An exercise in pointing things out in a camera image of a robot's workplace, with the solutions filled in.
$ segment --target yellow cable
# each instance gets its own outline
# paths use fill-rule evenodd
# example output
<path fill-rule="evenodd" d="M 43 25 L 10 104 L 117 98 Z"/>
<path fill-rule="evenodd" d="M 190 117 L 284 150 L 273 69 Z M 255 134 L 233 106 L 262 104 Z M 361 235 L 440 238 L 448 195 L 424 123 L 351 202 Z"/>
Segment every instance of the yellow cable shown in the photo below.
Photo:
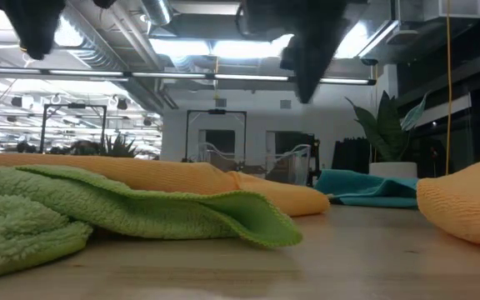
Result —
<path fill-rule="evenodd" d="M 375 111 L 378 110 L 378 82 L 379 82 L 379 63 L 375 65 Z M 373 162 L 377 162 L 377 149 L 373 148 Z"/>
<path fill-rule="evenodd" d="M 447 105 L 447 150 L 446 150 L 446 175 L 449 175 L 449 158 L 451 156 L 451 107 L 453 102 L 453 79 L 451 74 L 451 0 L 447 0 L 447 89 L 449 90 L 449 103 Z"/>

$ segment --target potted plant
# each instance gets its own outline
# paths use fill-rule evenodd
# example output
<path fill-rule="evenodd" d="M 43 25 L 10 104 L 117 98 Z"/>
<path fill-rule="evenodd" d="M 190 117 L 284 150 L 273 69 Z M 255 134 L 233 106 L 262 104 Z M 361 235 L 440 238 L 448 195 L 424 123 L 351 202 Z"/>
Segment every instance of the potted plant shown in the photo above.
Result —
<path fill-rule="evenodd" d="M 379 177 L 416 178 L 417 166 L 414 162 L 402 162 L 403 154 L 407 150 L 411 131 L 416 127 L 418 119 L 423 115 L 428 93 L 407 116 L 400 121 L 394 97 L 390 98 L 386 92 L 382 94 L 377 112 L 377 118 L 368 110 L 353 105 L 357 122 L 362 125 L 367 140 L 378 151 L 382 162 L 370 163 L 370 174 Z"/>
<path fill-rule="evenodd" d="M 107 137 L 105 145 L 101 149 L 102 156 L 109 156 L 114 158 L 135 158 L 139 152 L 137 148 L 133 147 L 134 140 L 130 143 L 126 142 L 126 138 L 121 134 L 118 134 L 116 139 L 112 140 L 112 137 Z"/>

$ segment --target table surface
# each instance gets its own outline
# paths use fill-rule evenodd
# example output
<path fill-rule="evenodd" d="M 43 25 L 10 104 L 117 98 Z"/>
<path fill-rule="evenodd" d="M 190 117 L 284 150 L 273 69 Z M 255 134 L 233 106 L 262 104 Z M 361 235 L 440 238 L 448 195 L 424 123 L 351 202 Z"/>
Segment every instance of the table surface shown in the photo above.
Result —
<path fill-rule="evenodd" d="M 0 299 L 480 299 L 480 246 L 416 211 L 332 207 L 297 218 L 304 240 L 91 242 L 0 277 Z"/>

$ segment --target air vent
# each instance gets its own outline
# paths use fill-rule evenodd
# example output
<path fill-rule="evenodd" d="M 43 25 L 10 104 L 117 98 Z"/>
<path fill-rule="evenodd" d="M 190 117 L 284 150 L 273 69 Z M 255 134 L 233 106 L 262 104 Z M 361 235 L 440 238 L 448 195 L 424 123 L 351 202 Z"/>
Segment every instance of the air vent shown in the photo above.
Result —
<path fill-rule="evenodd" d="M 217 108 L 226 108 L 227 107 L 227 99 L 226 98 L 216 99 L 216 107 Z"/>
<path fill-rule="evenodd" d="M 292 100 L 281 100 L 281 109 L 292 109 Z"/>

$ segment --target snake plant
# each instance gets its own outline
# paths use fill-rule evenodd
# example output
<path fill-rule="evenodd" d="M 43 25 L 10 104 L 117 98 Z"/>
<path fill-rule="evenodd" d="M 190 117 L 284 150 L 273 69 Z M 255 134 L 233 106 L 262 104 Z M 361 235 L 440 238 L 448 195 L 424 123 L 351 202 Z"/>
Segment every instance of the snake plant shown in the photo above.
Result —
<path fill-rule="evenodd" d="M 390 98 L 386 92 L 382 94 L 377 118 L 368 110 L 356 106 L 349 98 L 346 97 L 346 100 L 352 104 L 357 115 L 355 121 L 362 125 L 367 140 L 381 154 L 383 161 L 399 162 L 407 150 L 411 131 L 423 115 L 427 95 L 402 121 L 394 97 Z"/>
<path fill-rule="evenodd" d="M 113 142 L 113 137 L 105 138 L 106 145 L 102 147 L 102 156 L 114 158 L 134 158 L 138 155 L 136 147 L 132 147 L 134 140 L 126 144 L 126 137 L 118 134 Z"/>

